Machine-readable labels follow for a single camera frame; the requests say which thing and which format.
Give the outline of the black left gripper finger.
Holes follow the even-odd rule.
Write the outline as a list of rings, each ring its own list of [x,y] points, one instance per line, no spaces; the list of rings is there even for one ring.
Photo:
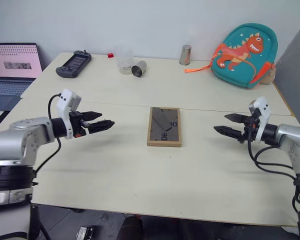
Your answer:
[[[112,120],[101,120],[95,123],[90,123],[88,126],[88,132],[90,134],[103,132],[110,129],[115,124]]]
[[[101,113],[98,113],[98,112],[94,112],[94,111],[86,111],[83,113],[83,116],[84,116],[84,121],[93,121],[99,117],[102,116]]]

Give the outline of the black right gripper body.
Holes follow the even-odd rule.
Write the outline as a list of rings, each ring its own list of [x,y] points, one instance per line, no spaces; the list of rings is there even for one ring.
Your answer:
[[[241,123],[244,124],[244,132],[239,138],[239,142],[241,144],[243,144],[245,141],[252,142],[254,140],[256,129],[260,123],[259,117],[260,113],[257,110],[255,110],[251,116],[243,115],[241,117]]]

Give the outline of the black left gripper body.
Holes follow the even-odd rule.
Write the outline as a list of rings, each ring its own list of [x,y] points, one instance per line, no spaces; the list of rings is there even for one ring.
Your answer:
[[[81,124],[81,120],[86,120],[87,112],[71,111],[69,113],[69,120],[72,126],[73,137],[79,138],[87,135],[86,130]]]

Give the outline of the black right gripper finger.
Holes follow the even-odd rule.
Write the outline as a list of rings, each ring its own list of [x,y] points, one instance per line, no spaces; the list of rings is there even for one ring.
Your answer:
[[[248,123],[250,121],[249,116],[238,114],[238,113],[226,114],[224,117],[235,123]]]
[[[239,130],[235,130],[231,127],[224,126],[224,125],[219,125],[219,126],[214,126],[214,130],[216,130],[219,134],[230,137],[236,140],[244,140],[245,138],[243,137],[243,134]]]

